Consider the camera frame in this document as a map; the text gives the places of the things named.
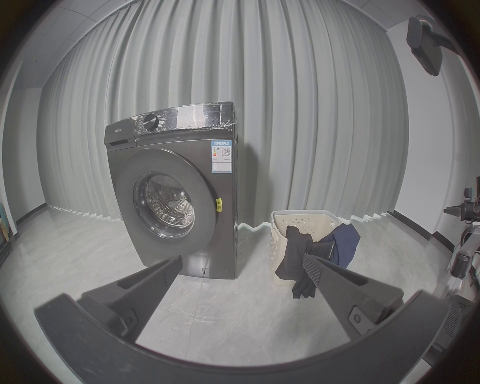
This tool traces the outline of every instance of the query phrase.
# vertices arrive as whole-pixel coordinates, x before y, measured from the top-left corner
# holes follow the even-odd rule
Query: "door glass window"
[[[142,175],[135,185],[133,202],[140,219],[159,237],[183,237],[193,227],[195,212],[190,197],[168,175]]]

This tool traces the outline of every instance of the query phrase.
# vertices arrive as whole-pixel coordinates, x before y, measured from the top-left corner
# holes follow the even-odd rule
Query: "dark gray washing machine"
[[[112,183],[145,266],[182,255],[182,275],[235,278],[234,107],[168,108],[105,129]]]

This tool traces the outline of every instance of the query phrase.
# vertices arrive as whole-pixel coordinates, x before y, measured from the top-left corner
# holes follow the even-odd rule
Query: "energy label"
[[[232,173],[231,140],[212,140],[212,173]]]

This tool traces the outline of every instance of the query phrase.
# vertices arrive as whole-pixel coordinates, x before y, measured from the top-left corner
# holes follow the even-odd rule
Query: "navy blue clothing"
[[[331,233],[321,239],[319,243],[326,241],[335,242],[335,246],[329,261],[343,268],[347,268],[350,262],[353,260],[353,256],[357,250],[357,245],[360,241],[360,235],[353,225],[340,224]]]

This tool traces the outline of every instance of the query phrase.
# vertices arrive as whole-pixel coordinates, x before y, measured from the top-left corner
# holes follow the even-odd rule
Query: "basket handle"
[[[278,235],[276,233],[275,225],[270,224],[270,230],[272,231],[273,240],[278,241]]]

